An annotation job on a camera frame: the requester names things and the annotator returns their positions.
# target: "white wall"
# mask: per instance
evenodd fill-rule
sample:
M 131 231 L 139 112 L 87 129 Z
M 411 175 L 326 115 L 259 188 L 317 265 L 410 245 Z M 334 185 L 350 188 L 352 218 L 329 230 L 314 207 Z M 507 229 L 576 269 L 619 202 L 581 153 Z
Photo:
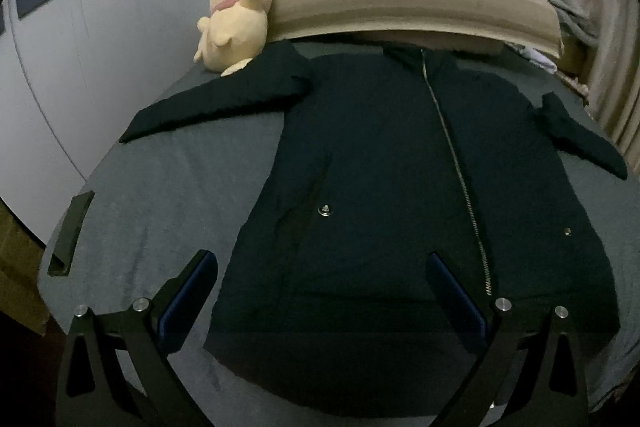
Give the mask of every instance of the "white wall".
M 0 198 L 46 241 L 140 108 L 189 68 L 209 0 L 4 2 Z

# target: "jacket zipper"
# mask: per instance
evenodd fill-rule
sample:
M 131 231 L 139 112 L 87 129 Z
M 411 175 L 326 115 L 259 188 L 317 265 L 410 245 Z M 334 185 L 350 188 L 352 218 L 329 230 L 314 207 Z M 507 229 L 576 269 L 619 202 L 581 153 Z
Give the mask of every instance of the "jacket zipper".
M 466 188 L 466 182 L 464 176 L 462 175 L 462 170 L 460 169 L 460 163 L 458 162 L 458 156 L 456 155 L 456 150 L 453 149 L 453 143 L 451 142 L 451 138 L 449 136 L 449 130 L 447 129 L 447 125 L 445 124 L 444 117 L 442 116 L 442 112 L 440 111 L 440 104 L 436 98 L 433 89 L 431 88 L 431 84 L 429 83 L 429 79 L 427 78 L 427 66 L 424 63 L 424 54 L 422 54 L 422 76 L 424 77 L 424 82 L 427 84 L 429 88 L 429 92 L 431 93 L 431 99 L 436 107 L 436 111 L 438 112 L 438 117 L 440 118 L 440 124 L 442 126 L 442 130 L 444 131 L 444 136 L 447 139 L 447 144 L 449 145 L 449 151 L 451 152 L 451 156 L 453 158 L 453 164 L 456 168 L 456 174 L 458 175 L 458 179 L 460 181 L 460 187 L 462 188 L 462 193 L 465 196 L 466 202 L 466 210 L 469 213 L 469 217 L 471 218 L 471 224 L 474 227 L 474 234 L 476 236 L 476 241 L 478 242 L 478 249 L 480 250 L 480 256 L 482 258 L 482 270 L 484 270 L 484 291 L 487 295 L 491 296 L 492 293 L 492 284 L 491 284 L 491 273 L 489 272 L 489 261 L 487 261 L 486 250 L 484 249 L 484 245 L 482 244 L 482 239 L 480 238 L 480 232 L 478 229 L 478 221 L 476 221 L 476 214 L 474 213 L 473 205 L 471 205 L 471 198 L 469 197 L 468 188 Z

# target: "gray bed sheet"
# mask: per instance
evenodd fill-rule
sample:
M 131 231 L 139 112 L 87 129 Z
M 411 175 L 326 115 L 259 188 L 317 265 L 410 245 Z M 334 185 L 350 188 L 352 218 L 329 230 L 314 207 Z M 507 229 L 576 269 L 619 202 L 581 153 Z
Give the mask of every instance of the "gray bed sheet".
M 303 42 L 296 47 L 306 57 L 381 52 L 377 46 L 354 44 Z M 574 94 L 510 51 L 458 62 L 462 68 L 503 76 L 537 106 L 543 94 L 556 92 L 575 120 L 604 136 Z M 196 66 L 161 98 L 212 77 Z M 281 113 L 258 114 L 114 145 L 81 191 L 94 190 L 95 198 L 68 277 L 47 275 L 60 224 L 47 245 L 38 280 L 42 297 L 68 331 L 79 303 L 97 314 L 123 310 L 136 298 L 153 296 L 197 250 L 206 248 L 215 253 L 220 275 L 184 347 L 169 361 L 214 425 L 428 425 L 432 417 L 361 420 L 294 405 L 236 377 L 202 347 L 236 237 L 270 173 L 282 126 Z M 640 360 L 640 185 L 632 176 L 622 181 L 588 161 L 559 154 L 602 239 L 618 294 L 621 330 L 586 368 L 590 409 L 597 409 Z M 120 362 L 127 380 L 142 390 L 130 359 L 120 355 Z M 502 409 L 491 409 L 485 423 L 495 421 Z

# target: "metal bolt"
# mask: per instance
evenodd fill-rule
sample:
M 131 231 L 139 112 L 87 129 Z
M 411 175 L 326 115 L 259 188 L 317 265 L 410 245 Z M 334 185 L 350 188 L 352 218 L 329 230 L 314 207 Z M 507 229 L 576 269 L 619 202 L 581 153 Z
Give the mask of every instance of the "metal bolt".
M 324 204 L 323 206 L 321 206 L 320 208 L 318 208 L 318 214 L 320 214 L 321 216 L 331 216 L 332 214 L 332 209 L 328 204 Z
M 504 297 L 498 297 L 495 299 L 495 307 L 501 312 L 508 312 L 511 309 L 511 301 Z
M 87 306 L 86 304 L 80 304 L 79 306 L 76 306 L 74 315 L 78 318 L 84 317 L 87 311 L 89 311 L 89 306 Z
M 149 299 L 145 299 L 144 297 L 136 299 L 133 301 L 131 307 L 137 312 L 143 312 L 144 310 L 149 308 Z
M 564 306 L 556 306 L 556 309 L 554 311 L 556 312 L 556 315 L 561 319 L 565 319 L 569 316 L 569 310 Z

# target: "plush toy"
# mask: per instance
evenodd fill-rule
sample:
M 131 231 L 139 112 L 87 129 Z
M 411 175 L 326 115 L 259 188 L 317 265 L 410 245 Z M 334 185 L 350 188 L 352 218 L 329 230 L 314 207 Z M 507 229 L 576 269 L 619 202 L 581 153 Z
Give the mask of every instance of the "plush toy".
M 209 17 L 198 20 L 202 33 L 193 61 L 231 74 L 262 51 L 272 0 L 209 0 Z

